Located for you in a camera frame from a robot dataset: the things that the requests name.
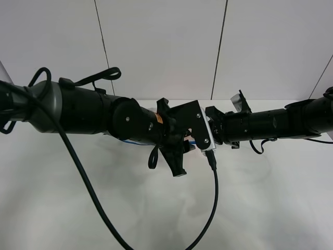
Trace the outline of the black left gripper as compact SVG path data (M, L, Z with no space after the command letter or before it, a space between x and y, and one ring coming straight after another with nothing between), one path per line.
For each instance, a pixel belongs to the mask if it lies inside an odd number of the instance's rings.
M183 168L183 155L194 150L194 144L185 139L191 135L191 132L188 129L180 130L168 103L166 98L157 101L157 114L162 118L165 128L161 141L153 149L153 156L158 156L160 149L173 177L180 177L187 174Z

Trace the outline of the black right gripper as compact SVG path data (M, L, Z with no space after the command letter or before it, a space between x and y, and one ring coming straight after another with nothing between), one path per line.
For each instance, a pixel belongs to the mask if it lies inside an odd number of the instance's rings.
M215 106L205 109L209 122L212 123L212 134L217 145L226 144L232 149L239 149L241 141L251 141L248 117L250 114L219 111Z

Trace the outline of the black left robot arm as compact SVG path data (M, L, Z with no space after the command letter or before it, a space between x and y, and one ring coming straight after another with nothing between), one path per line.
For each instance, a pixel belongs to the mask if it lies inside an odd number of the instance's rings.
M110 135L153 145L148 167L162 155L175 177L186 174L183 156L192 149L185 136L195 126L190 120L197 105L169 107L158 101L157 111L142 107L135 99L89 90L63 79L18 87L1 82L1 125L28 122L42 133Z

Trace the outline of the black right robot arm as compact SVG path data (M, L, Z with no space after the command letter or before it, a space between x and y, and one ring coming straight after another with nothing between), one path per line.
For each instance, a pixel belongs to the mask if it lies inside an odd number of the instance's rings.
M318 99L306 99L282 109L252 112L244 95L239 92L231 99L236 111L223 113L216 107L206 108L209 125L216 144L233 149L240 142L262 143L277 139L316 141L322 133L332 131L332 88Z

